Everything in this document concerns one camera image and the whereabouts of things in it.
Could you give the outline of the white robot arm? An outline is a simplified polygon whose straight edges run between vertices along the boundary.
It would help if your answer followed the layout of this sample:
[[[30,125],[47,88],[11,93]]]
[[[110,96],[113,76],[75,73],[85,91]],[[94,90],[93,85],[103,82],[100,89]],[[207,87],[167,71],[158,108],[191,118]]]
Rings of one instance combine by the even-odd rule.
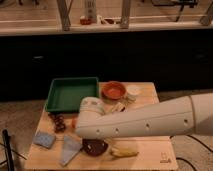
[[[213,136],[213,93],[184,96],[108,115],[81,107],[75,133],[83,139]]]

